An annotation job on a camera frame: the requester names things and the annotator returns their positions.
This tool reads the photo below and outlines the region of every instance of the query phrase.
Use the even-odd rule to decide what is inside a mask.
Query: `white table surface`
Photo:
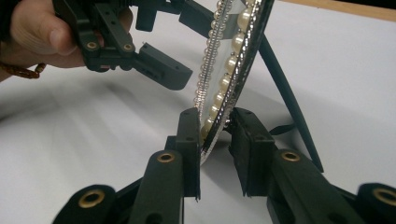
[[[214,10],[216,3],[199,3]],[[131,30],[193,70],[169,91],[136,71],[96,74],[49,67],[39,80],[0,84],[0,223],[51,223],[79,189],[122,189],[192,107],[205,39],[159,13],[152,33]],[[396,23],[276,2],[266,34],[304,111],[334,185],[396,187]],[[290,115],[261,58],[238,106],[272,129]],[[202,200],[187,199],[186,223],[271,223],[264,198],[244,198],[225,148],[202,166]],[[283,145],[299,146],[298,134]]]

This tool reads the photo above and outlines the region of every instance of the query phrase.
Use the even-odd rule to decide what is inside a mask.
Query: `pearl bead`
[[[209,131],[212,128],[212,125],[213,125],[213,119],[211,117],[207,118],[205,120],[204,128]]]
[[[230,75],[225,75],[219,82],[220,91],[226,92],[228,90],[228,86],[230,85]]]
[[[253,5],[255,2],[256,2],[256,0],[245,0],[245,2],[248,4],[248,5]]]
[[[233,47],[233,52],[236,54],[239,54],[239,51],[242,48],[242,44],[244,43],[244,33],[238,33],[233,37],[232,41],[232,47]]]
[[[252,12],[252,8],[248,7],[245,10],[243,10],[238,16],[237,23],[238,23],[239,28],[243,32],[245,32],[247,30],[247,28],[248,28],[248,22],[250,20],[251,12]]]
[[[209,116],[215,118],[218,115],[219,108],[215,105],[212,105],[209,109]]]
[[[221,104],[224,100],[224,92],[219,91],[218,94],[215,95],[214,105],[218,108],[221,108]]]
[[[220,10],[221,5],[222,5],[221,1],[218,1],[218,3],[217,3],[218,10]]]
[[[227,62],[225,64],[225,70],[228,74],[232,74],[233,70],[235,69],[237,58],[232,55],[230,58],[227,59]]]
[[[213,17],[215,18],[215,20],[217,20],[220,16],[219,11],[215,11],[215,13],[213,14]]]
[[[215,29],[215,25],[216,25],[216,21],[212,21],[212,22],[210,23],[210,27],[212,27],[212,29]]]

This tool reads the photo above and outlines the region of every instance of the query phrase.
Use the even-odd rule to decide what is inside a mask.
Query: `screw hole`
[[[105,193],[101,189],[93,189],[87,191],[78,201],[78,205],[82,208],[95,207],[105,198]]]
[[[294,152],[284,152],[282,153],[282,158],[286,161],[299,161],[300,156]]]
[[[170,162],[175,159],[175,156],[171,153],[163,153],[157,157],[157,161],[165,163]]]
[[[124,45],[124,49],[130,50],[130,49],[132,49],[132,45],[126,44],[126,45]]]
[[[96,45],[95,42],[90,42],[90,43],[87,44],[87,47],[88,47],[89,49],[96,49],[97,45]]]
[[[390,189],[377,188],[373,190],[373,194],[382,203],[396,206],[396,192]]]

